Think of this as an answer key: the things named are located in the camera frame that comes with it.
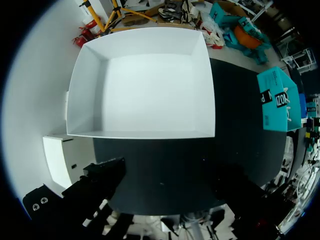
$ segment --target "screw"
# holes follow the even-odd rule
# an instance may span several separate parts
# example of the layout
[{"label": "screw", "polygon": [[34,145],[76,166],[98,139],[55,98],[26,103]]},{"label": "screw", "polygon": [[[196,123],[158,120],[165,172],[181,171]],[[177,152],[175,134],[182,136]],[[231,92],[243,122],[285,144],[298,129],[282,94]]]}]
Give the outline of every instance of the screw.
[{"label": "screw", "polygon": [[40,202],[41,202],[42,204],[46,204],[46,203],[48,202],[48,198],[43,197],[43,198],[41,198]]},{"label": "screw", "polygon": [[39,208],[40,208],[40,206],[39,206],[38,203],[35,203],[35,204],[32,205],[33,211],[37,211],[37,210],[39,210]]}]

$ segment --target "yellow tripod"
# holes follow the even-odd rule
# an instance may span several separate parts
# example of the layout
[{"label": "yellow tripod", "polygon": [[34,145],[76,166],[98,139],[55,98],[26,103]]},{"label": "yellow tripod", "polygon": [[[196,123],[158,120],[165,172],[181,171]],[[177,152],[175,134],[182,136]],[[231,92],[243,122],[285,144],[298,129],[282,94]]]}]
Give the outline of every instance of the yellow tripod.
[{"label": "yellow tripod", "polygon": [[[136,11],[132,11],[130,9],[126,9],[126,8],[123,8],[123,7],[119,7],[118,4],[117,4],[117,0],[112,0],[113,10],[112,10],[112,13],[111,13],[108,21],[106,22],[106,24],[104,26],[102,24],[102,22],[100,21],[99,16],[96,14],[95,10],[91,6],[89,0],[83,0],[82,5],[80,5],[80,6],[83,6],[83,5],[86,6],[86,8],[88,9],[90,14],[92,15],[93,19],[95,20],[96,24],[99,26],[99,28],[100,28],[102,33],[104,33],[112,24],[114,24],[114,22],[116,22],[118,19],[122,18],[120,10],[129,12],[129,13],[132,13],[132,14],[139,15],[139,16],[144,17],[146,19],[149,19],[149,20],[151,20],[153,22],[157,22],[157,20],[153,19],[152,17],[146,16],[146,15],[144,15],[142,13],[139,13],[139,12],[136,12]],[[111,22],[111,20],[115,16],[115,14],[117,14],[117,17],[113,22]],[[111,29],[110,31],[111,32],[115,32],[115,31],[123,31],[123,30],[134,29],[134,28],[135,27],[119,27],[119,28]]]}]

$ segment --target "black table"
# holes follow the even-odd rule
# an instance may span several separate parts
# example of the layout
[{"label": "black table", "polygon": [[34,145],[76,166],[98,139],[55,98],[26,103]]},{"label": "black table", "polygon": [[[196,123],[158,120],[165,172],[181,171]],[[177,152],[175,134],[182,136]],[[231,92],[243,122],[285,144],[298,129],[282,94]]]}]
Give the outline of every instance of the black table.
[{"label": "black table", "polygon": [[215,94],[215,137],[94,139],[97,162],[124,157],[126,175],[110,206],[136,215],[173,215],[223,204],[203,176],[201,160],[243,166],[262,186],[280,170],[286,133],[263,130],[257,73],[210,59]]}]

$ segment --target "white cabinet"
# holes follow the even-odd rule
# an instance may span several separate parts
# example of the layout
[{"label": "white cabinet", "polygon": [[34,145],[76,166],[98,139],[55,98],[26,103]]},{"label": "white cabinet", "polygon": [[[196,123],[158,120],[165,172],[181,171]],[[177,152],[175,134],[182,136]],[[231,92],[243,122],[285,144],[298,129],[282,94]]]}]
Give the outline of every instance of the white cabinet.
[{"label": "white cabinet", "polygon": [[52,180],[67,189],[96,162],[93,139],[68,135],[43,137],[44,153]]}]

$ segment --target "white box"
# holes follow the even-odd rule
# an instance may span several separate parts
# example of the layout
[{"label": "white box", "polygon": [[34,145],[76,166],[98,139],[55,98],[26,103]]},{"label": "white box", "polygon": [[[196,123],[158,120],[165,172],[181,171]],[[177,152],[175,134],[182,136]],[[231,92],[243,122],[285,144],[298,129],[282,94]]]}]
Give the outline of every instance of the white box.
[{"label": "white box", "polygon": [[52,180],[65,189],[80,180],[85,167],[96,163],[92,138],[64,134],[44,136],[42,140]]},{"label": "white box", "polygon": [[211,65],[200,31],[138,28],[83,45],[67,101],[67,134],[111,139],[215,136]]}]

